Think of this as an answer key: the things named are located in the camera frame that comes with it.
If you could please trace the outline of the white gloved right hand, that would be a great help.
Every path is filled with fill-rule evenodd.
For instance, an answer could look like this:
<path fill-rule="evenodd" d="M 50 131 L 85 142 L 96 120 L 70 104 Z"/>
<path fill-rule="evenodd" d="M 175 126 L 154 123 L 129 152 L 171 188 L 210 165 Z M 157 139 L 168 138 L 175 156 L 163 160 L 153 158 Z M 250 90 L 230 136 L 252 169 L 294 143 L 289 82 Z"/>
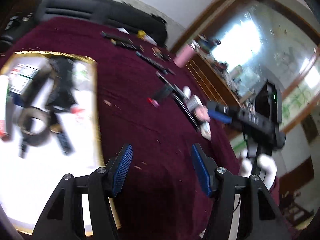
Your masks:
<path fill-rule="evenodd" d="M 253 159 L 253 157 L 248 157 L 248 150 L 241 151 L 239 156 L 240 176 L 249 177 L 253 173 L 251 159 Z M 259 177 L 264 182 L 266 188 L 270 190 L 276 180 L 276 162 L 271 156 L 261 153 L 257 159 L 257 167 L 260 168 Z"/>

